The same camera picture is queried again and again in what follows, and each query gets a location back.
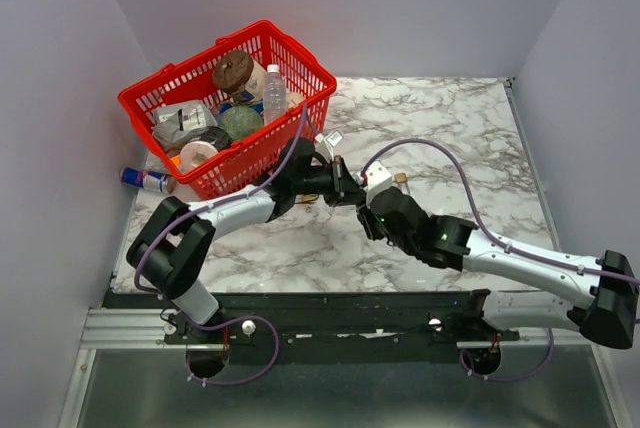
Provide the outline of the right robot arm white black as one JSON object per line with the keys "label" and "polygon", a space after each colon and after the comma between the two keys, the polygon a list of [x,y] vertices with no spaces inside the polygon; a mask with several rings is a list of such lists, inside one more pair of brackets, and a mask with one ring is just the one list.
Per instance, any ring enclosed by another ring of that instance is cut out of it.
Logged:
{"label": "right robot arm white black", "polygon": [[639,281],[618,252],[579,256],[517,243],[462,218],[429,215],[395,187],[371,197],[357,214],[369,238],[384,238],[432,268],[526,285],[524,291],[492,291],[464,310],[460,327],[471,339],[494,329],[556,328],[608,348],[633,345]]}

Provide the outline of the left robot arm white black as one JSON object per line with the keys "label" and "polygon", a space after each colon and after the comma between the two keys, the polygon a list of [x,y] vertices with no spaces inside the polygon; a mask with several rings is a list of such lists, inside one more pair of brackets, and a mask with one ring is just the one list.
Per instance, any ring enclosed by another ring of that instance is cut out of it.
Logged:
{"label": "left robot arm white black", "polygon": [[126,254],[136,278],[179,308],[201,343],[214,341],[222,328],[220,304],[199,279],[212,242],[283,216],[300,195],[320,195],[329,206],[360,207],[366,200],[344,160],[326,160],[306,138],[290,139],[275,170],[258,182],[208,202],[165,198]]}

